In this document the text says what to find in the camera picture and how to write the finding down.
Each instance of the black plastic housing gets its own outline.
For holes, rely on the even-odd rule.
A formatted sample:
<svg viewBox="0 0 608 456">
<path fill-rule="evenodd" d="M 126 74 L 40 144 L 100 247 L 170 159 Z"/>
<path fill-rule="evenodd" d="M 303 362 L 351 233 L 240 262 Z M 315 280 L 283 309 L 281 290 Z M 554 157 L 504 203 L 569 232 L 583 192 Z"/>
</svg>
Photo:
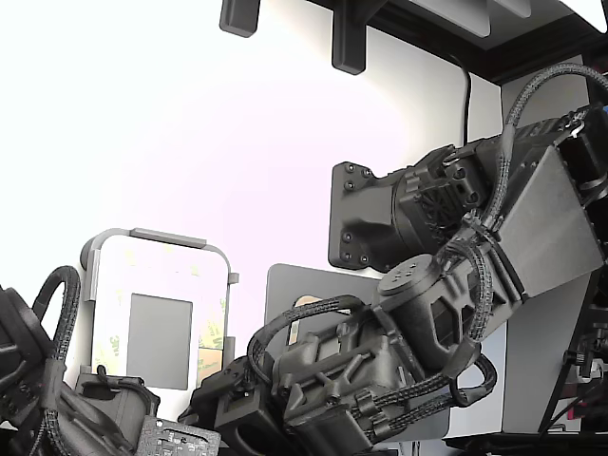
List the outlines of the black plastic housing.
<svg viewBox="0 0 608 456">
<path fill-rule="evenodd" d="M 436 253 L 463 214 L 487 198 L 487 184 L 474 160 L 443 165 L 454 152 L 453 146 L 434 150 L 384 178 L 358 164 L 336 165 L 330 264 L 386 273 L 404 258 Z"/>
</svg>

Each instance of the circuit board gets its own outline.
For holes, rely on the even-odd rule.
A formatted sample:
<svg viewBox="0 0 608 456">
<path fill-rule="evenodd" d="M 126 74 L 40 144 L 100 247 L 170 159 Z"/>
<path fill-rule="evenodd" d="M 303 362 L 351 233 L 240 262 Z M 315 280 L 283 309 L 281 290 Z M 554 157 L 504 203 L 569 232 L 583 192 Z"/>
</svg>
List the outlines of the circuit board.
<svg viewBox="0 0 608 456">
<path fill-rule="evenodd" d="M 146 416 L 136 456 L 218 456 L 217 432 Z"/>
</svg>

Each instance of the white wall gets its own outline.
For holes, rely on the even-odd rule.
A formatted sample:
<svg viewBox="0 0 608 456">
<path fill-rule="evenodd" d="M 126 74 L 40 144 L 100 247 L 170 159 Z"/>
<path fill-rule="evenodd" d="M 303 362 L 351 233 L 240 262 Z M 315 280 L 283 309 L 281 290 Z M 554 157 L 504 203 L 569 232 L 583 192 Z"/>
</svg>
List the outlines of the white wall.
<svg viewBox="0 0 608 456">
<path fill-rule="evenodd" d="M 245 40 L 219 30 L 220 4 L 0 5 L 3 286 L 31 302 L 110 227 L 208 238 L 241 273 L 240 354 L 271 265 L 329 269 L 336 163 L 383 175 L 460 141 L 459 68 L 370 29 L 353 77 L 331 67 L 329 11 L 262 0 Z M 500 96 L 473 78 L 471 139 L 500 132 Z"/>
</svg>

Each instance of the metal frame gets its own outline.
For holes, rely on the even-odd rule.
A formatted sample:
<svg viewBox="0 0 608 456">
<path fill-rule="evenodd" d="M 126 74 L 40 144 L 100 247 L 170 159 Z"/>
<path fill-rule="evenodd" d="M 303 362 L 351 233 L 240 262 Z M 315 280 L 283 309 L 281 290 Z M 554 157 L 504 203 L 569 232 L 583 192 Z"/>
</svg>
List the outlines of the metal frame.
<svg viewBox="0 0 608 456">
<path fill-rule="evenodd" d="M 576 14 L 536 28 L 490 50 L 417 16 L 389 0 L 307 0 L 333 11 L 332 64 L 350 74 L 366 67 L 367 25 L 472 73 L 503 85 L 543 67 L 608 45 Z M 249 37 L 257 30 L 260 0 L 223 0 L 220 28 Z"/>
</svg>

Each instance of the black mounting bracket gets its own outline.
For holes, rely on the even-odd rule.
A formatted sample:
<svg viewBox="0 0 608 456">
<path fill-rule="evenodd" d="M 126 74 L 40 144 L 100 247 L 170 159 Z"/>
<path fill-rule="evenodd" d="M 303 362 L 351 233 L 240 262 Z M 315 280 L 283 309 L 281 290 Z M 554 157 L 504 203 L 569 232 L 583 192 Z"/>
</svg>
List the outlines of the black mounting bracket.
<svg viewBox="0 0 608 456">
<path fill-rule="evenodd" d="M 333 3 L 332 65 L 350 74 L 365 70 L 367 28 L 389 0 L 335 0 Z M 260 0 L 223 0 L 219 27 L 245 38 L 257 30 Z"/>
<path fill-rule="evenodd" d="M 256 33 L 260 0 L 223 0 L 219 28 L 243 38 Z"/>
<path fill-rule="evenodd" d="M 332 65 L 350 74 L 365 70 L 368 22 L 388 0 L 335 0 Z"/>
</svg>

